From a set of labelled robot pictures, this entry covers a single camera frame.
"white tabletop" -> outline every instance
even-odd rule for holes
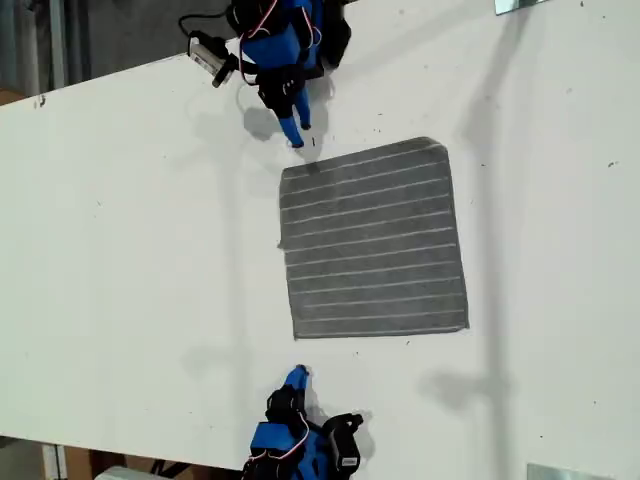
[[[308,403],[365,412],[358,479],[637,480],[640,4],[347,16],[302,156],[447,146],[471,328],[294,341],[277,191],[303,158],[238,75],[172,58],[0,109],[0,434],[240,468],[304,363]]]

